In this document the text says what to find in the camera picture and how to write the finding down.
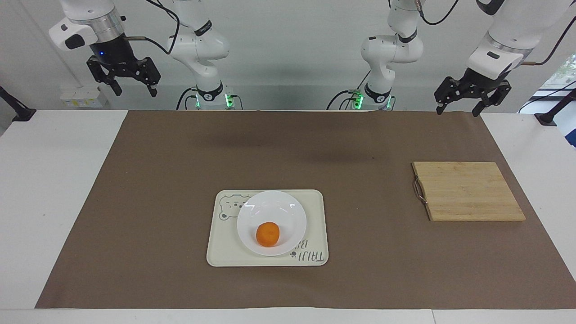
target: wooden cutting board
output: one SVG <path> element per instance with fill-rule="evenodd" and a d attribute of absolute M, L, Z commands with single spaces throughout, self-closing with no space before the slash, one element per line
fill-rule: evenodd
<path fill-rule="evenodd" d="M 414 162 L 415 189 L 431 221 L 524 221 L 494 162 Z"/>

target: white plate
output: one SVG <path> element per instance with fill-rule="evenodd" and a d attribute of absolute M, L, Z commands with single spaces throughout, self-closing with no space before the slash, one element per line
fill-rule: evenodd
<path fill-rule="evenodd" d="M 269 221 L 280 228 L 280 238 L 275 246 L 263 247 L 256 241 L 256 230 Z M 273 257 L 288 253 L 302 240 L 306 233 L 306 213 L 291 195 L 281 191 L 264 191 L 242 206 L 236 224 L 240 240 L 247 248 Z"/>

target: wall outlet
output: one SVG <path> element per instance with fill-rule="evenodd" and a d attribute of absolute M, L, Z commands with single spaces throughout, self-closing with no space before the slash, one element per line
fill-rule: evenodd
<path fill-rule="evenodd" d="M 66 90 L 60 96 L 66 107 L 103 108 L 108 99 L 98 87 L 85 86 L 75 90 Z"/>

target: white table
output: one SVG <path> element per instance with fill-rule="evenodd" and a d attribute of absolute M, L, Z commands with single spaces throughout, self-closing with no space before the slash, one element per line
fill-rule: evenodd
<path fill-rule="evenodd" d="M 0 137 L 0 323 L 576 323 L 576 310 L 33 310 L 126 113 L 38 111 Z M 575 150 L 531 115 L 483 119 L 575 276 Z"/>

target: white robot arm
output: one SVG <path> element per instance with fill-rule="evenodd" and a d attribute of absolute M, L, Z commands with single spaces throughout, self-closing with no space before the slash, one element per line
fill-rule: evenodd
<path fill-rule="evenodd" d="M 136 59 L 122 26 L 126 18 L 111 0 L 60 0 L 60 4 L 66 18 L 49 31 L 56 46 L 65 51 L 90 46 L 94 55 L 86 64 L 92 76 L 111 86 L 117 96 L 122 89 L 115 77 L 138 80 L 156 96 L 160 73 L 151 58 Z"/>
<path fill-rule="evenodd" d="M 230 44 L 212 27 L 201 0 L 173 0 L 180 24 L 190 29 L 178 35 L 171 56 L 192 71 L 198 90 L 197 106 L 211 110 L 228 109 L 232 105 L 227 87 L 218 69 L 209 61 L 222 59 L 230 53 Z"/>
<path fill-rule="evenodd" d="M 384 109 L 396 77 L 388 64 L 412 63 L 422 56 L 423 44 L 417 29 L 419 20 L 414 0 L 394 0 L 388 25 L 396 34 L 373 36 L 364 41 L 361 53 L 370 65 L 370 78 L 362 88 L 363 104 L 359 109 Z"/>
<path fill-rule="evenodd" d="M 476 2 L 482 11 L 494 16 L 494 22 L 469 57 L 464 76 L 460 80 L 446 77 L 434 93 L 438 114 L 449 103 L 463 98 L 481 99 L 472 110 L 474 116 L 486 107 L 500 105 L 511 90 L 506 76 L 523 63 L 573 0 Z"/>

